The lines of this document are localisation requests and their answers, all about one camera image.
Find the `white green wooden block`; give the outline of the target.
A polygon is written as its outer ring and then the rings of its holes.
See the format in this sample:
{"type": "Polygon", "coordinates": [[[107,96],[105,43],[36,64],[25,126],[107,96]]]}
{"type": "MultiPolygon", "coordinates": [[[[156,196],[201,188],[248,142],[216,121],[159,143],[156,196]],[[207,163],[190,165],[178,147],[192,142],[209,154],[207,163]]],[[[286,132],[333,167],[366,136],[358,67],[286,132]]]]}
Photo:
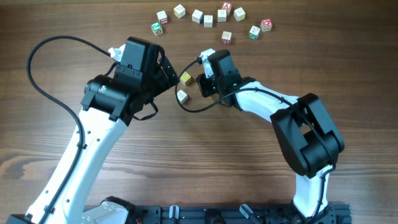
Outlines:
{"type": "Polygon", "coordinates": [[[188,100],[188,95],[183,90],[179,90],[177,92],[177,99],[179,103],[184,104],[188,100]]]}

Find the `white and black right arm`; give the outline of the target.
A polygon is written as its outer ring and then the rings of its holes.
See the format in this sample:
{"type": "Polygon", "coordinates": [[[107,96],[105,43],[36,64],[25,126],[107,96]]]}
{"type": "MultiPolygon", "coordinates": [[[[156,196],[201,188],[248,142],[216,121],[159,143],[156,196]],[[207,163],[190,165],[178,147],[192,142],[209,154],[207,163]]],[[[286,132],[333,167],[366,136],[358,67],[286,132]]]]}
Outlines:
{"type": "Polygon", "coordinates": [[[204,72],[197,77],[203,97],[219,95],[228,108],[256,114],[272,124],[284,159],[296,173],[293,204],[309,223],[319,220],[327,207],[330,174],[345,144],[321,99],[308,93],[290,96],[242,77],[229,50],[200,53],[204,72]]]}

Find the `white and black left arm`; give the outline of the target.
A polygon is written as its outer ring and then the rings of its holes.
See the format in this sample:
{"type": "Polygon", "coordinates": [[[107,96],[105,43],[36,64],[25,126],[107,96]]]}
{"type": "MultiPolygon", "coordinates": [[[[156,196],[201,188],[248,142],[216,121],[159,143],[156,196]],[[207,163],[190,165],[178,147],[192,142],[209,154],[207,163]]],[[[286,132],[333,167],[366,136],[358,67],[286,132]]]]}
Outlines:
{"type": "Polygon", "coordinates": [[[111,68],[90,80],[81,111],[73,115],[73,136],[36,201],[9,223],[137,223],[135,206],[117,197],[85,209],[88,195],[110,150],[145,105],[178,83],[164,49],[130,37],[109,49],[111,68]]]}

